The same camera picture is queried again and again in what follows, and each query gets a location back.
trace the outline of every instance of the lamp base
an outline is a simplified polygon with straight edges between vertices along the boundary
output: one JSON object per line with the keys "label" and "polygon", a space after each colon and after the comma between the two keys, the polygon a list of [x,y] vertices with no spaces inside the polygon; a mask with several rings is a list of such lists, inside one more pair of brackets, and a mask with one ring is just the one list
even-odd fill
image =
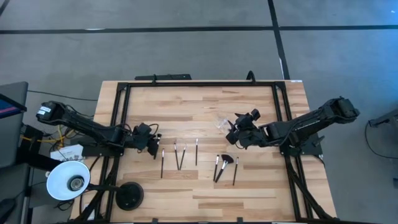
{"label": "lamp base", "polygon": [[116,192],[116,204],[125,211],[136,209],[144,199],[144,189],[135,182],[127,182]]}

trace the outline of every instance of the floor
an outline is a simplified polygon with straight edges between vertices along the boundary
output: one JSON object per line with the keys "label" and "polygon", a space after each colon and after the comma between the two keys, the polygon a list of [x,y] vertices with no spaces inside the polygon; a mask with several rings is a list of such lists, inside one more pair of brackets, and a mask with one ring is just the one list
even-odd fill
{"label": "floor", "polygon": [[[97,98],[103,80],[154,73],[190,73],[197,80],[243,79],[252,70],[257,79],[303,80],[311,109],[330,98],[349,98],[361,112],[357,121],[320,133],[326,136],[322,147],[337,214],[342,220],[360,222],[398,220],[398,189],[392,181],[398,176],[398,162],[374,155],[364,141],[366,121],[397,108],[395,0],[0,0],[0,4],[3,84],[27,81],[30,90]],[[135,29],[198,26],[240,29]],[[247,26],[251,31],[242,30]],[[104,28],[98,33],[87,30]],[[95,102],[29,93],[24,122],[53,130],[34,116],[48,100],[71,104],[86,114],[95,110]],[[398,157],[396,134],[389,125],[368,130],[374,150],[394,157]],[[43,173],[34,176],[34,181],[44,180]],[[38,185],[34,192],[50,204],[35,208],[35,224],[67,219],[68,212],[53,209],[57,202],[45,189]]]}

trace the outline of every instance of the wooden table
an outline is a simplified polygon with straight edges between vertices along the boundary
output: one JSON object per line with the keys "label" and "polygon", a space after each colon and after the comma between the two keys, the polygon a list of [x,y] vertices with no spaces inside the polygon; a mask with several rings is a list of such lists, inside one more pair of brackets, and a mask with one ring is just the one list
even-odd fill
{"label": "wooden table", "polygon": [[[103,82],[94,118],[96,122],[109,125],[116,86],[117,82]],[[303,83],[286,81],[286,86],[293,117],[309,112]],[[119,118],[123,99],[124,95],[119,105]],[[284,111],[282,98],[279,99]],[[245,221],[293,221],[285,162],[279,149],[254,146],[247,151],[238,149],[230,145],[225,134],[215,126],[217,116],[234,121],[234,113],[247,113],[254,108],[261,114],[256,125],[277,120],[270,87],[132,88],[127,123],[132,127],[141,122],[157,123],[163,136],[156,160],[145,151],[138,154],[135,149],[125,150],[119,164],[117,185],[135,181],[142,185],[145,196],[141,206],[130,212],[119,209],[114,202],[111,221],[150,222],[152,218],[158,218],[160,222],[234,222],[236,217],[243,217]],[[197,166],[196,138],[199,139]],[[175,161],[176,140],[187,144],[182,170],[177,170]],[[163,148],[164,176],[161,179]],[[178,145],[179,160],[182,149],[182,144]],[[234,164],[227,166],[217,184],[213,182],[216,155],[224,153],[239,157],[235,186],[232,186]],[[89,167],[93,160],[86,159],[85,164]],[[324,166],[313,156],[302,156],[302,161],[308,189],[325,211],[335,216]],[[93,184],[98,183],[101,164],[102,158],[91,171]],[[85,194],[84,204],[88,204],[94,194]],[[105,194],[101,213],[105,211],[107,198]],[[305,217],[299,190],[298,198]],[[78,204],[77,198],[72,218],[78,216]]]}

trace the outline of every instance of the black metal frame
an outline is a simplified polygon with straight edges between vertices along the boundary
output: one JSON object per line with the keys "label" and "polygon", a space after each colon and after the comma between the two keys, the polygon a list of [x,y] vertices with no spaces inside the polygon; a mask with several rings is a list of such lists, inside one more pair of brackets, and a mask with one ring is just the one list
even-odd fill
{"label": "black metal frame", "polygon": [[[256,81],[256,78],[254,77],[254,74],[252,73],[252,71],[250,71],[247,76],[247,80],[241,81],[241,82],[195,82],[195,81],[193,81],[193,82],[184,82],[184,81],[182,81],[182,82],[181,81],[157,82],[154,80],[152,82],[139,82],[139,83],[121,82],[121,83],[118,83],[110,125],[116,125],[116,117],[118,114],[118,108],[119,108],[119,104],[120,104],[120,97],[121,97],[122,91],[125,91],[125,97],[124,97],[121,120],[120,120],[121,124],[126,122],[127,109],[129,106],[129,98],[130,98],[130,94],[131,94],[131,88],[150,87],[150,86],[151,87],[153,87],[153,86],[156,86],[156,87],[170,87],[170,86],[269,86],[272,88],[272,95],[274,97],[274,104],[275,104],[277,120],[282,121],[282,112],[280,109],[279,96],[278,96],[277,89],[281,90],[282,98],[284,100],[284,107],[286,110],[287,119],[292,119],[292,114],[290,111],[289,100],[288,100],[288,96],[287,96],[285,82],[262,82],[262,81],[258,82],[258,81]],[[283,147],[288,147],[288,146],[286,144],[282,145],[280,151],[281,151],[281,154],[285,158],[295,219],[296,219],[296,221],[300,221],[300,220],[303,220],[303,218],[301,217],[301,214],[300,214],[299,200],[298,200],[297,192],[296,192],[296,188],[295,188],[295,180],[294,180],[294,178],[291,178],[292,174],[289,171],[289,167],[292,168],[292,165],[291,165],[292,161],[290,160],[289,155],[283,153],[283,151],[284,151]],[[113,171],[111,171],[113,173],[114,177],[111,180],[111,185],[116,185],[116,177],[117,177],[117,173],[118,173],[119,161],[120,161],[120,157],[114,158],[113,168],[112,168]],[[301,161],[300,156],[296,157],[295,161],[296,161],[296,166],[297,166],[297,170],[298,170],[298,180],[301,183],[301,184],[298,183],[300,185],[299,189],[300,190],[304,189],[303,195],[309,194],[309,196],[310,196],[310,193],[308,191],[305,191],[307,189],[307,185],[306,185],[306,181],[305,181],[305,176],[304,176],[304,171],[303,171],[303,166],[302,166],[302,161]],[[101,170],[101,176],[99,178],[100,185],[104,184],[105,179],[107,178],[106,171],[108,170],[108,165],[109,165],[109,157],[104,157],[103,166],[102,166],[102,170]],[[96,210],[95,210],[95,219],[97,219],[97,218],[99,218],[99,219],[94,220],[95,222],[110,222],[112,205],[113,205],[113,197],[114,197],[114,192],[110,192],[108,195],[108,202],[106,205],[106,213],[105,213],[103,219],[99,218],[100,207],[101,207],[101,201],[99,201],[99,204],[97,204]],[[311,209],[310,203],[306,197],[304,197],[304,202],[305,202],[305,210],[307,213],[307,218],[310,220],[313,220],[312,209]]]}

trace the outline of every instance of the black floor stripe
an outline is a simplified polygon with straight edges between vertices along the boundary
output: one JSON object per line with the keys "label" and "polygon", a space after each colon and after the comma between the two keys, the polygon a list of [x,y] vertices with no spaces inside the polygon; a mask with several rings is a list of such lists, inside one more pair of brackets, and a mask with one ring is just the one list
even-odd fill
{"label": "black floor stripe", "polygon": [[274,28],[276,47],[278,49],[278,55],[279,55],[280,63],[282,66],[283,78],[285,80],[290,80],[289,69],[287,68],[287,61],[286,61],[286,56],[285,56],[284,45],[282,43],[282,37],[280,36],[280,32],[279,32],[278,20],[276,18],[276,11],[275,11],[275,6],[274,6],[273,0],[268,0],[268,6],[269,6],[269,12],[271,14],[272,26]]}
{"label": "black floor stripe", "polygon": [[0,30],[0,34],[110,34],[141,32],[203,32],[203,31],[263,31],[271,26],[217,26],[217,27],[155,27],[117,29],[54,29],[54,30]]}
{"label": "black floor stripe", "polygon": [[281,26],[279,30],[384,30],[398,29],[398,25],[374,26]]}
{"label": "black floor stripe", "polygon": [[4,10],[6,9],[9,2],[10,2],[10,0],[4,0],[4,2],[2,3],[2,5],[0,7],[0,16],[1,16],[2,12],[4,12]]}

